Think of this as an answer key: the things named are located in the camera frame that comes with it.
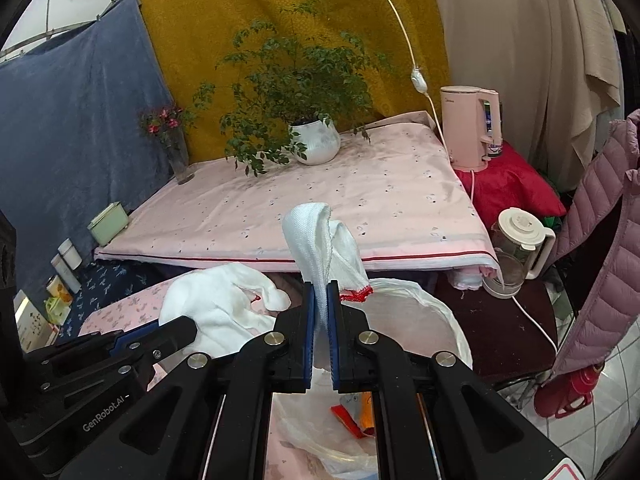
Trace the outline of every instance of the white kettle lid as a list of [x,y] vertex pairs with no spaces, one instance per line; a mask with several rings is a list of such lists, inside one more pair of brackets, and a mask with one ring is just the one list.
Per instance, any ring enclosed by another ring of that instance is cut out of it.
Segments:
[[525,251],[534,251],[545,241],[545,227],[531,213],[510,207],[498,215],[500,231]]

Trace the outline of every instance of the pink patterned bed sheet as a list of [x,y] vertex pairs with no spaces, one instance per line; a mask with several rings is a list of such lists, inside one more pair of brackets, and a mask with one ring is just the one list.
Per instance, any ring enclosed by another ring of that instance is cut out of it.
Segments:
[[[175,280],[176,278],[173,278],[158,283],[97,310],[82,324],[80,335],[96,331],[105,333],[113,330],[132,330],[158,319],[164,295]],[[166,375],[159,365],[154,365],[154,368],[156,376],[149,384],[149,389]],[[315,456],[295,448],[280,436],[273,416],[270,423],[267,467],[264,477],[265,480],[332,480],[333,478],[324,470]]]
[[343,135],[327,164],[294,162],[259,178],[232,160],[197,164],[193,180],[160,189],[95,256],[296,272],[282,217],[300,203],[325,202],[353,233],[367,270],[491,273],[494,248],[432,126],[426,112],[403,114],[369,125],[370,143]]

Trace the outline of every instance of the power cord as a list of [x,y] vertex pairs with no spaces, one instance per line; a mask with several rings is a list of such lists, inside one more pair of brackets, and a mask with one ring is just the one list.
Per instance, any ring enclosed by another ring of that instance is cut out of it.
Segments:
[[474,192],[476,191],[476,172],[471,170],[471,205],[474,204]]
[[540,332],[542,332],[542,335],[546,338],[547,341],[549,341],[551,343],[551,346],[554,348],[554,352],[556,353],[556,355],[558,355],[558,347],[556,346],[556,343],[554,343],[553,339],[551,339],[549,337],[549,334],[545,332],[545,330],[538,324],[538,322],[533,319],[529,313],[524,310],[524,308],[522,307],[522,305],[518,302],[518,300],[516,300],[515,296],[512,296],[511,299],[515,302],[515,304],[518,306],[518,308],[522,311],[522,313],[527,316],[527,318],[529,319],[530,322],[532,322],[538,330],[540,330]]
[[402,19],[400,18],[400,14],[398,13],[398,10],[396,9],[396,6],[394,5],[394,3],[391,0],[387,0],[389,2],[389,5],[391,6],[391,9],[393,10],[394,14],[396,15],[396,19],[398,20],[398,23],[400,25],[400,28],[402,29],[402,34],[404,34],[404,40],[406,41],[406,45],[409,47],[409,54],[411,56],[411,62],[413,64],[413,69],[411,70],[411,83],[413,83],[414,88],[420,92],[421,94],[425,95],[427,97],[427,99],[429,100],[429,102],[431,103],[431,110],[433,111],[433,119],[436,121],[436,126],[438,127],[438,133],[440,134],[440,140],[442,142],[442,145],[444,146],[444,150],[447,153],[447,159],[450,160],[449,157],[449,150],[447,149],[447,143],[444,140],[444,134],[442,133],[442,127],[440,126],[440,121],[438,120],[438,114],[436,113],[436,107],[433,104],[433,99],[431,99],[431,96],[429,95],[429,87],[427,86],[427,81],[424,79],[424,76],[422,75],[422,72],[420,72],[420,68],[418,68],[417,63],[415,62],[415,56],[414,56],[414,49],[411,46],[411,41],[409,40],[409,35],[406,32],[406,29],[404,28],[404,23],[402,23]]

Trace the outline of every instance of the pink puffer jacket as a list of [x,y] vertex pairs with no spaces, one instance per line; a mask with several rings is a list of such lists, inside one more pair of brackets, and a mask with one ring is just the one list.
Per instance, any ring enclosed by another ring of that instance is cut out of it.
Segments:
[[604,361],[640,314],[640,110],[613,121],[602,152],[587,168],[547,261],[583,243],[622,196],[613,244],[556,359],[553,375]]

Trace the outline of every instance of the metal screw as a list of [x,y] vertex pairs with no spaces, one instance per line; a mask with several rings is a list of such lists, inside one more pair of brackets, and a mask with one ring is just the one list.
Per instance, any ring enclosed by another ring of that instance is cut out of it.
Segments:
[[375,345],[379,341],[380,336],[373,332],[373,330],[365,330],[364,332],[360,332],[358,339],[365,345]]
[[436,362],[440,366],[450,367],[456,364],[456,356],[451,352],[439,352],[436,354]]
[[206,366],[207,362],[209,362],[209,357],[205,354],[191,354],[187,359],[189,368],[193,368],[194,370]]
[[281,345],[284,342],[284,334],[280,332],[269,332],[264,336],[264,342],[270,346]]

